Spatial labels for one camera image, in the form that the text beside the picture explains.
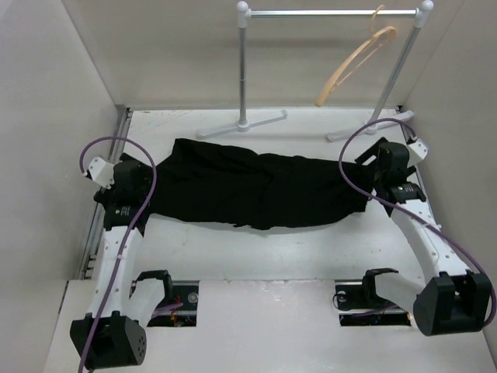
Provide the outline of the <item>black trousers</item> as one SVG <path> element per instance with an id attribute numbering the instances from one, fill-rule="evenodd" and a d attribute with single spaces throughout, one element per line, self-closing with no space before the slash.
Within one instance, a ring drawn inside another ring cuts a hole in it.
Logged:
<path id="1" fill-rule="evenodd" d="M 150 210 L 186 222 L 258 230 L 306 228 L 362 213 L 373 189 L 365 166 L 308 159 L 185 138 L 157 167 Z"/>

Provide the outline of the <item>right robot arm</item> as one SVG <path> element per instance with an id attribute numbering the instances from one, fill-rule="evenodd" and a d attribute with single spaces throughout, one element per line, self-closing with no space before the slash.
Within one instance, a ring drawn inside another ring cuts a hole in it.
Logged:
<path id="1" fill-rule="evenodd" d="M 411 313 L 426 336 L 482 330 L 492 286 L 473 272 L 441 237 L 421 188 L 408 181 L 414 163 L 427 154 L 421 141 L 403 145 L 381 138 L 356 159 L 374 173 L 374 190 L 385 211 L 407 239 L 424 276 L 424 285 L 397 270 L 368 270 L 360 288 L 372 308 L 389 301 Z"/>

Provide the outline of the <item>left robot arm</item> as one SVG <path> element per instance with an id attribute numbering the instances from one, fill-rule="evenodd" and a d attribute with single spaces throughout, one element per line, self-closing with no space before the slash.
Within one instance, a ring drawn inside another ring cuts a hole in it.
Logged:
<path id="1" fill-rule="evenodd" d="M 70 327 L 80 356 L 78 371 L 138 366 L 145 359 L 145 329 L 154 311 L 170 307 L 175 293 L 167 270 L 134 275 L 157 172 L 136 159 L 113 164 L 95 157 L 84 175 L 101 188 L 96 201 L 104 208 L 104 222 L 93 298 Z"/>

